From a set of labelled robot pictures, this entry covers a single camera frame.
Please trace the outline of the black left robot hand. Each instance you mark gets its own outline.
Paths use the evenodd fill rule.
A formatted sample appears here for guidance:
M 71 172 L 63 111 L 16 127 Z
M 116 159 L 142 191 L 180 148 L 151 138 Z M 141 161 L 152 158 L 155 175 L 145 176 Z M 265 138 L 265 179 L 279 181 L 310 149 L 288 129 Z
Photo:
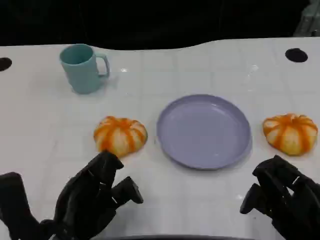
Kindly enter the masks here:
M 143 203 L 131 177 L 113 185 L 116 172 L 124 167 L 105 150 L 72 177 L 59 194 L 54 217 L 36 220 L 19 173 L 0 176 L 0 219 L 12 240 L 89 240 L 97 236 L 129 201 Z

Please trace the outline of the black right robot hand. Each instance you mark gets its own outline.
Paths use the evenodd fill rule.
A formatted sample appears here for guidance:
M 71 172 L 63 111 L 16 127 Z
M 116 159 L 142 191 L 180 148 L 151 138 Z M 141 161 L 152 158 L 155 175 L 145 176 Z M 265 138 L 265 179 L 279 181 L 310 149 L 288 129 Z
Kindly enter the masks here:
M 241 214 L 253 209 L 271 218 L 286 240 L 320 238 L 320 185 L 278 155 L 253 170 L 258 182 L 246 193 Z

